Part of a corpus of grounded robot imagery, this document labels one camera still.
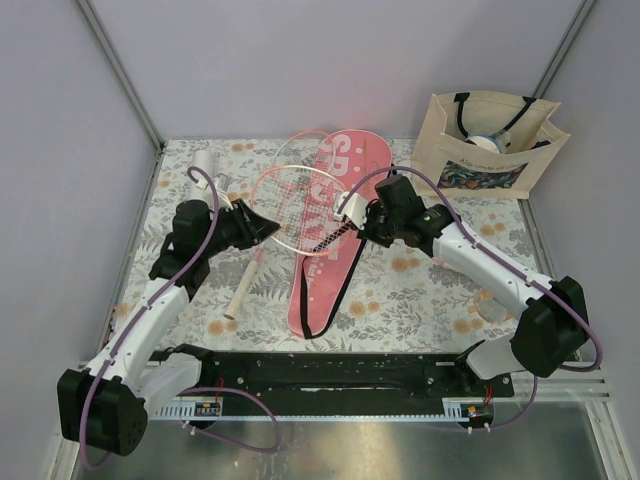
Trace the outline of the water bottle in tote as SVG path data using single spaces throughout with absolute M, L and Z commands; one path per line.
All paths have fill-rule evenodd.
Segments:
M 509 131 L 502 129 L 489 135 L 469 135 L 466 142 L 495 154 L 506 154 L 511 146 L 511 135 Z

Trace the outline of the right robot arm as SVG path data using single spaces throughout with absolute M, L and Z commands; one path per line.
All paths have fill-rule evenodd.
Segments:
M 384 247 L 401 240 L 442 261 L 489 290 L 518 320 L 514 333 L 465 352 L 466 364 L 455 371 L 462 393 L 478 395 L 492 378 L 512 372 L 547 378 L 588 341 L 586 302 L 576 280 L 553 280 L 482 242 L 447 201 L 425 206 L 405 176 L 389 176 L 375 192 L 360 237 Z

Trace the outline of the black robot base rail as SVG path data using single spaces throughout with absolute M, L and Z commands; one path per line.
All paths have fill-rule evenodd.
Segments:
M 179 354 L 201 361 L 197 384 L 222 388 L 219 398 L 242 398 L 240 394 L 247 392 L 264 403 L 275 396 L 381 396 L 390 392 L 401 397 L 481 403 L 514 395 L 509 375 L 482 380 L 463 365 L 457 353 L 222 352 L 182 344 L 156 351 L 151 358 L 165 363 Z

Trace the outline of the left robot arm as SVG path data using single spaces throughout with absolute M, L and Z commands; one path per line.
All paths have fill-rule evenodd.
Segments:
M 176 396 L 187 389 L 212 391 L 217 372 L 198 354 L 172 353 L 153 370 L 147 363 L 207 279 L 210 259 L 229 248 L 259 245 L 279 228 L 243 200 L 219 210 L 201 199 L 180 203 L 136 311 L 83 369 L 68 369 L 58 380 L 62 436 L 127 456 L 150 417 Z

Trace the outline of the pink capped bottle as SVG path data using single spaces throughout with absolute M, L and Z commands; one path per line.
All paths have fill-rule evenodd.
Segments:
M 476 301 L 476 313 L 488 323 L 499 324 L 510 318 L 507 309 L 493 297 L 479 296 Z

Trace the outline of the beige canvas tote bag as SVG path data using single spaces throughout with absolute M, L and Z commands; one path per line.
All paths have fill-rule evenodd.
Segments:
M 432 95 L 411 165 L 449 197 L 527 199 L 570 135 L 551 122 L 558 102 L 491 91 Z M 507 130 L 495 154 L 468 144 L 474 134 Z

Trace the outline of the pink racket bag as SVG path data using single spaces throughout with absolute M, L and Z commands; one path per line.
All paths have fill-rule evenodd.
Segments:
M 347 189 L 368 173 L 392 165 L 389 144 L 373 132 L 341 130 L 332 140 L 335 159 L 330 174 Z M 296 257 L 287 323 L 298 337 L 317 338 L 329 329 L 367 245 L 352 230 L 340 240 L 341 248 L 328 256 Z

